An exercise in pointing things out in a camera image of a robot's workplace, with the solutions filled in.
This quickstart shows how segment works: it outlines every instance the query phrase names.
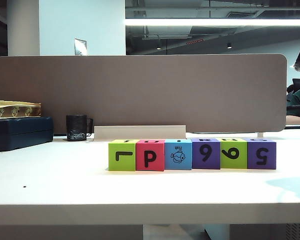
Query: toy block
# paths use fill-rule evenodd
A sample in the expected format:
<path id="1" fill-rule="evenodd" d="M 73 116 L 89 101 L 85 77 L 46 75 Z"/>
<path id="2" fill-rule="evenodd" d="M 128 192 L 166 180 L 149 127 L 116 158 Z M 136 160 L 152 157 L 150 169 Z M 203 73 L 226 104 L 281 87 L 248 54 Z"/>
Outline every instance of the toy block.
<path id="1" fill-rule="evenodd" d="M 193 169 L 220 169 L 220 141 L 216 138 L 194 138 L 192 141 Z"/>
<path id="2" fill-rule="evenodd" d="M 138 141 L 117 139 L 109 142 L 109 171 L 136 170 L 136 143 Z"/>
<path id="3" fill-rule="evenodd" d="M 140 140 L 135 150 L 137 171 L 165 170 L 165 140 Z"/>
<path id="4" fill-rule="evenodd" d="M 247 141 L 248 169 L 276 169 L 277 143 L 264 138 L 244 138 Z"/>
<path id="5" fill-rule="evenodd" d="M 165 169 L 192 169 L 192 141 L 190 139 L 166 139 L 164 143 Z"/>
<path id="6" fill-rule="evenodd" d="M 247 141 L 241 138 L 217 138 L 220 143 L 222 169 L 247 168 Z"/>

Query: pink block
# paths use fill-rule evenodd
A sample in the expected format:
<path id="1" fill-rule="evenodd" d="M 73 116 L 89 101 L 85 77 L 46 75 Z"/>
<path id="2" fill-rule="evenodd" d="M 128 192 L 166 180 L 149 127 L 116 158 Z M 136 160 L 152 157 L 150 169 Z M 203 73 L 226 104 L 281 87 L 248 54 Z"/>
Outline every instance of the pink block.
<path id="1" fill-rule="evenodd" d="M 135 145 L 137 171 L 165 170 L 165 140 L 140 140 Z"/>

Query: desk divider panel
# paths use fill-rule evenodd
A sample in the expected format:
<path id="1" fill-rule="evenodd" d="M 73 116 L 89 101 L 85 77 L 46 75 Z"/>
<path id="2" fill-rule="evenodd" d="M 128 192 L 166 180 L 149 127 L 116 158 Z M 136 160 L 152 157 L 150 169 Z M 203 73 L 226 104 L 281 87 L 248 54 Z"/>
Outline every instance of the desk divider panel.
<path id="1" fill-rule="evenodd" d="M 95 126 L 278 132 L 286 81 L 280 54 L 0 57 L 0 100 L 42 103 L 56 134 L 72 114 Z"/>

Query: office floor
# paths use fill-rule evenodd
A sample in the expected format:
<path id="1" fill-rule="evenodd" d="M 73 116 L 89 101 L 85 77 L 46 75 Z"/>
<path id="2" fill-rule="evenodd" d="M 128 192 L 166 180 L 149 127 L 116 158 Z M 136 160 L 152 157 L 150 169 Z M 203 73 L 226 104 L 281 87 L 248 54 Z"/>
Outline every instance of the office floor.
<path id="1" fill-rule="evenodd" d="M 201 224 L 143 225 L 143 240 L 210 240 Z"/>

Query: person's arm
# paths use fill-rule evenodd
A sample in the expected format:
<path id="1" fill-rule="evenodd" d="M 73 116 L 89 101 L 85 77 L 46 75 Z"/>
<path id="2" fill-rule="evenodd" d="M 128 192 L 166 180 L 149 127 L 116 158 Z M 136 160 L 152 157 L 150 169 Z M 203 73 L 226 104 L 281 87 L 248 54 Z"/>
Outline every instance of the person's arm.
<path id="1" fill-rule="evenodd" d="M 286 125 L 300 125 L 300 116 L 287 115 L 285 118 Z"/>

